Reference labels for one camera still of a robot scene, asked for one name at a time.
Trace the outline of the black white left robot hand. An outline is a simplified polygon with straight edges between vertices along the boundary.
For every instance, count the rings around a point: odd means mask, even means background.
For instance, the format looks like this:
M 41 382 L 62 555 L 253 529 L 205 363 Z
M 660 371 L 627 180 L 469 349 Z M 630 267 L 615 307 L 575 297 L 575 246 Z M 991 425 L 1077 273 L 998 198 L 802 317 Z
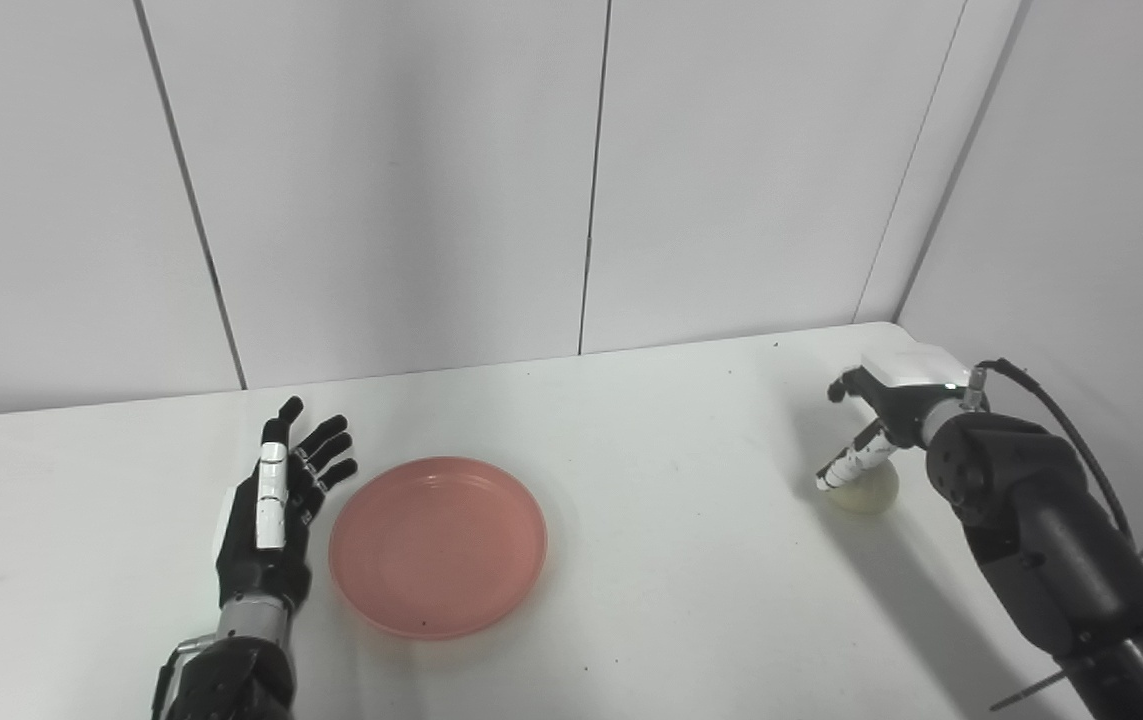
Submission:
M 286 471 L 283 501 L 283 546 L 261 550 L 256 543 L 257 483 L 259 461 L 251 474 L 238 483 L 229 511 L 225 534 L 215 560 L 219 582 L 219 605 L 251 594 L 283 601 L 297 611 L 312 585 L 309 565 L 311 525 L 315 523 L 327 496 L 337 483 L 355 475 L 357 462 L 344 454 L 353 447 L 350 419 L 335 414 L 321 421 L 299 441 L 291 441 L 291 425 L 303 413 L 298 395 L 288 398 L 275 416 L 265 421 L 261 438 L 279 441 Z

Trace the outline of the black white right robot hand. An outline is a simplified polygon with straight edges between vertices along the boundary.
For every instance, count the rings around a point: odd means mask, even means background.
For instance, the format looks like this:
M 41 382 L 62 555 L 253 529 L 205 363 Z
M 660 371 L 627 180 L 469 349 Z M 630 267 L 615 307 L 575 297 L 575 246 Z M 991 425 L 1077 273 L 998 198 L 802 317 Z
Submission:
M 828 401 L 860 398 L 874 419 L 815 473 L 815 487 L 833 491 L 858 483 L 900 448 L 924 448 L 946 419 L 981 407 L 972 370 L 945 347 L 911 342 L 876 347 L 826 389 Z

